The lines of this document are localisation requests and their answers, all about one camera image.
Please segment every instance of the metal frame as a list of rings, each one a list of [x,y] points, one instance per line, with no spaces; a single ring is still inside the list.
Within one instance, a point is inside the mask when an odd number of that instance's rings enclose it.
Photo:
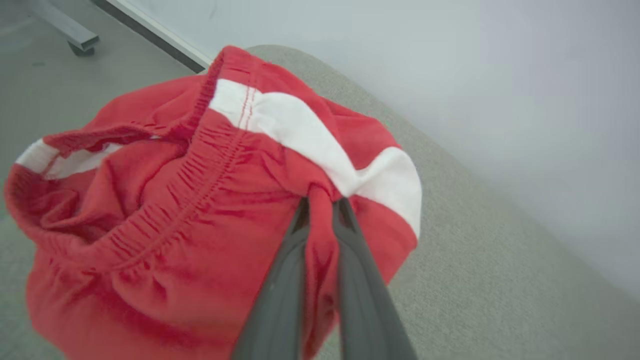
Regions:
[[[70,45],[78,48],[81,52],[88,52],[100,41],[98,35],[71,19],[53,6],[49,0],[29,0],[28,4],[31,11],[56,28],[67,38]]]

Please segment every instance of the red fabric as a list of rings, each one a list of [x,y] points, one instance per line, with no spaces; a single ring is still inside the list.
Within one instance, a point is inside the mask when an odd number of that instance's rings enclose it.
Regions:
[[[309,197],[304,355],[335,320],[341,194],[318,166],[207,106],[217,79],[284,92],[320,117],[356,168],[397,146],[377,121],[228,47],[206,76],[123,95],[84,128],[44,138],[63,158],[125,144],[100,167],[48,179],[14,165],[5,197],[36,243],[34,328],[69,359],[226,359],[301,197]],[[350,198],[389,281],[416,246],[385,206]]]

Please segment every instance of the stitching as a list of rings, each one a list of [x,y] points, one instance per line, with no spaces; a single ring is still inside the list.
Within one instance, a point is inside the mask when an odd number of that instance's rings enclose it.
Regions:
[[[251,71],[249,81],[248,81],[248,85],[249,85],[248,88],[249,89],[255,88],[255,86],[252,86],[252,85],[255,85],[256,82],[257,82],[257,71]],[[244,100],[245,105],[249,98],[248,97],[249,89],[247,89],[247,93],[245,94],[245,100]],[[244,116],[244,108],[245,106],[243,106],[243,112],[241,114],[241,118],[242,116]],[[247,133],[244,131],[238,131],[236,135],[233,137],[233,139],[229,141],[229,144],[232,145],[233,147],[233,151],[230,151],[227,154],[227,157],[225,159],[226,161],[224,161],[224,165],[222,166],[222,169],[219,171],[218,175],[215,177],[210,177],[208,181],[205,181],[204,183],[205,186],[202,187],[203,190],[200,193],[198,193],[196,197],[193,198],[194,200],[191,200],[188,202],[188,205],[185,206],[184,209],[178,214],[176,220],[168,228],[166,228],[163,233],[161,233],[158,236],[158,239],[156,241],[148,245],[145,250],[139,252],[134,258],[131,258],[122,264],[111,266],[110,268],[104,269],[101,272],[112,272],[112,271],[124,270],[126,268],[133,267],[137,265],[140,261],[144,261],[144,258],[148,256],[151,252],[155,251],[159,247],[162,247],[164,244],[169,243],[172,240],[173,235],[176,232],[178,232],[181,227],[187,225],[187,223],[184,222],[184,219],[193,216],[193,210],[199,207],[199,205],[201,205],[203,202],[208,201],[213,195],[213,193],[218,190],[218,188],[220,187],[220,184],[222,183],[221,179],[223,178],[223,175],[226,174],[228,170],[233,166],[232,164],[237,162],[237,155],[240,150],[240,142],[241,142],[240,140],[246,134]]]
[[[258,89],[255,87],[251,87],[251,103],[249,104],[249,116],[246,118],[246,126],[244,127],[245,131],[249,130],[249,120],[253,117],[253,103],[255,101],[255,93],[258,92]]]
[[[252,89],[252,88],[251,88],[250,86],[248,86],[248,87],[247,87],[247,89],[246,89],[246,93],[244,94],[244,103],[243,103],[243,105],[242,105],[242,112],[240,113],[240,121],[238,122],[238,128],[239,128],[239,129],[242,129],[242,128],[243,128],[244,114],[246,114],[246,113],[247,113],[247,112],[246,112],[246,109],[247,109],[248,107],[250,108],[250,106],[251,106],[251,104],[249,103],[249,92],[251,91],[251,89]],[[249,114],[247,114],[246,122],[245,122],[245,126],[244,126],[244,129],[245,129],[245,130],[246,130],[246,127],[248,127],[248,126],[249,126],[249,117],[250,117],[250,116],[251,116],[251,115],[250,115],[250,113],[249,113]]]

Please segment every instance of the red shorts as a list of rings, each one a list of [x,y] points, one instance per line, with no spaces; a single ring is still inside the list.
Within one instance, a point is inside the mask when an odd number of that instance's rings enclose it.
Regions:
[[[123,95],[14,164],[8,209],[36,243],[34,328],[69,359],[227,358],[301,197],[305,357],[335,320],[332,202],[389,281],[417,244],[420,181],[377,120],[225,48],[206,76]]]

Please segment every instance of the elastic waistband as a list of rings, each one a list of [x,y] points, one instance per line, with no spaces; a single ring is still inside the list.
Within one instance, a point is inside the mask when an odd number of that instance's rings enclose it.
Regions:
[[[252,86],[262,64],[262,60],[242,49],[226,47],[204,76],[192,112],[172,127],[128,124],[91,132],[70,131],[45,138],[47,146],[57,151],[31,152],[29,156],[67,157],[78,150],[95,148],[106,141],[118,142],[118,139],[132,142],[149,137],[188,137],[189,149],[167,182],[166,193],[144,203],[94,243],[87,245],[72,234],[42,229],[38,219],[29,215],[26,206],[32,200],[32,189],[45,181],[44,174],[50,169],[52,159],[47,163],[44,158],[31,158],[32,163],[38,164],[38,169],[31,171],[24,171],[19,161],[14,165],[5,188],[8,209],[38,248],[90,271],[129,266],[170,241],[172,236],[185,236],[179,231],[180,226],[201,201],[217,189],[241,148],[243,132],[231,126],[223,115],[207,111],[216,82],[225,78]]]

